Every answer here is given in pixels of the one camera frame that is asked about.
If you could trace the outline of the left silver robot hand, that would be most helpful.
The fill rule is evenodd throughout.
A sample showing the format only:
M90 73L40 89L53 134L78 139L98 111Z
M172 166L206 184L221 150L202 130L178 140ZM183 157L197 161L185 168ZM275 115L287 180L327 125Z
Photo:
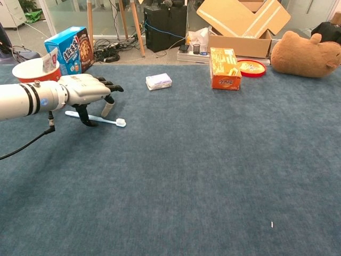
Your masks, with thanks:
M89 127L96 127L98 124L90 120L87 106L92 102L105 100L101 116L106 117L115 104L112 92L124 92L120 85L90 74L61 76L58 83L66 90L66 104L75 108L80 121Z

